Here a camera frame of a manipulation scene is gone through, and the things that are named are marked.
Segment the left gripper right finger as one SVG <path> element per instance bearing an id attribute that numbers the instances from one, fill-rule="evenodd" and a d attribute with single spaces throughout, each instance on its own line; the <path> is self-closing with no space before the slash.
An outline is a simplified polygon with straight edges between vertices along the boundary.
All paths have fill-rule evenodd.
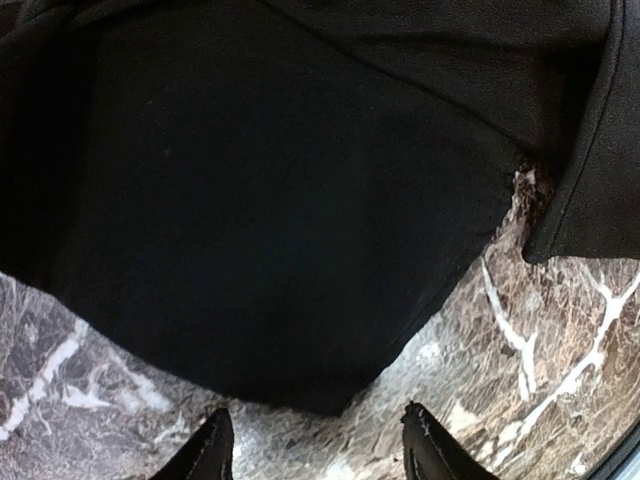
<path id="1" fill-rule="evenodd" d="M 422 404 L 401 418 L 403 463 L 409 480 L 498 480 L 483 468 Z"/>

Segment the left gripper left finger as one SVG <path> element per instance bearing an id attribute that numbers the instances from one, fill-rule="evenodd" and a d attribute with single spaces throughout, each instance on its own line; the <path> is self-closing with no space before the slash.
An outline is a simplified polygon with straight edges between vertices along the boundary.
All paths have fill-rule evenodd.
<path id="1" fill-rule="evenodd" d="M 229 411 L 216 409 L 151 480 L 232 480 L 233 448 Z"/>

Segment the black long sleeve shirt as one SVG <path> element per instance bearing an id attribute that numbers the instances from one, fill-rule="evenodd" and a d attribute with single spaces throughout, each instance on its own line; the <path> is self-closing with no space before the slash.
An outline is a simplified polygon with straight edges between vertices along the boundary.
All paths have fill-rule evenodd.
<path id="1" fill-rule="evenodd" d="M 159 369 L 337 415 L 511 204 L 639 254 L 635 1 L 12 1 L 1 269 Z"/>

